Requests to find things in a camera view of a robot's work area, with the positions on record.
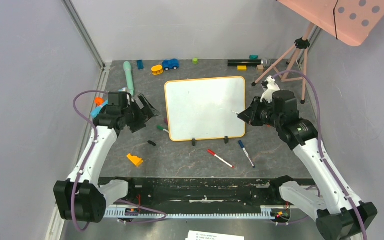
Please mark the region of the black marker cap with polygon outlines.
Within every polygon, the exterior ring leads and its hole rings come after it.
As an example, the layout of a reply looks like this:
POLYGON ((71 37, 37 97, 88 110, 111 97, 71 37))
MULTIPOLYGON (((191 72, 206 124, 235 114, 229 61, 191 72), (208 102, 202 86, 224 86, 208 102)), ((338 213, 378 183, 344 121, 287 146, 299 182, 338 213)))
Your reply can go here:
POLYGON ((154 147, 157 146, 157 144, 156 144, 155 142, 151 141, 151 140, 148 140, 147 143, 150 144, 150 145, 152 145, 152 146, 154 146, 154 147))

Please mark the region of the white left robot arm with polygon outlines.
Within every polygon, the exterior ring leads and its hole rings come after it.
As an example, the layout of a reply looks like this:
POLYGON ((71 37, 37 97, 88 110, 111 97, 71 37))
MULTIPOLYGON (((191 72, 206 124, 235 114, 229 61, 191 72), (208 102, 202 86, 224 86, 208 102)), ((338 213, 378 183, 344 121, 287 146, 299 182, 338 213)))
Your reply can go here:
POLYGON ((137 190, 125 180, 113 179, 99 185, 101 170, 124 128, 135 133, 160 113, 143 94, 137 99, 125 91, 106 95, 107 100, 98 107, 97 113, 83 117, 92 126, 86 149, 67 179, 58 180, 53 187, 56 205, 64 220, 99 223, 107 207, 117 200, 131 204, 137 198, 137 190))

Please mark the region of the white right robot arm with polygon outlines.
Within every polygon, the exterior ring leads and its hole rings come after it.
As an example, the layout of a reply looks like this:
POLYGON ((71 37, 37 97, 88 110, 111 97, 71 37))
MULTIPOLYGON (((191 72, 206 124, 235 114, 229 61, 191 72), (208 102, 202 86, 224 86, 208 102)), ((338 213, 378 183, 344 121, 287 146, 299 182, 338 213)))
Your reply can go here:
POLYGON ((255 97, 237 117, 254 127, 274 127, 279 138, 304 164, 321 194, 310 193, 285 175, 270 183, 268 196, 273 203, 286 201, 299 208, 314 220, 325 240, 356 235, 368 238, 367 228, 378 214, 377 208, 372 202, 363 202, 343 179, 315 126, 299 116, 293 92, 275 91, 270 100, 255 97))

